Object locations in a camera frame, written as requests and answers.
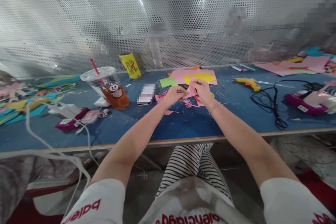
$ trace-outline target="shirt sleeve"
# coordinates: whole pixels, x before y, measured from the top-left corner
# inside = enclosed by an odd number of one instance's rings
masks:
[[[125,186],[116,179],[104,179],[89,186],[61,224],[122,224]]]
[[[295,180],[266,180],[260,186],[260,193],[267,224],[336,223],[335,217],[309,189]]]

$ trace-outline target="red straw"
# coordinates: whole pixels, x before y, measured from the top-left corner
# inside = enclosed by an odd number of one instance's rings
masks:
[[[93,62],[93,59],[90,59],[90,61],[91,61],[92,65],[93,65],[93,68],[96,70],[96,73],[97,73],[98,75],[100,75],[100,74],[99,74],[99,71],[98,71],[98,69],[97,69],[97,67],[96,67],[96,64]],[[103,84],[103,86],[107,89],[107,87],[105,86],[103,80],[100,79],[100,81],[101,81],[101,83]]]

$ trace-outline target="hand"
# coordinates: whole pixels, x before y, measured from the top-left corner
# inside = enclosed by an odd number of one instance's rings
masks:
[[[171,107],[175,102],[186,95],[187,92],[183,87],[173,86],[168,90],[162,102],[165,102],[169,107]]]
[[[209,84],[206,81],[196,79],[190,82],[189,84],[192,85],[194,88],[196,88],[199,99],[204,105],[206,104],[206,102],[213,99],[209,88]]]

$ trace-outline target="hot glue gun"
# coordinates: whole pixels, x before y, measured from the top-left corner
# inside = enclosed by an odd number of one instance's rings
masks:
[[[237,82],[245,83],[246,86],[251,86],[254,91],[260,91],[261,87],[256,84],[255,79],[246,79],[246,78],[236,78]]]

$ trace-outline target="striped pants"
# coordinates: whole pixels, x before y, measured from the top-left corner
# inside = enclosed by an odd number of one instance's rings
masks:
[[[225,194],[231,201],[229,187],[209,150],[212,143],[176,146],[164,172],[158,197],[177,180],[196,176]]]

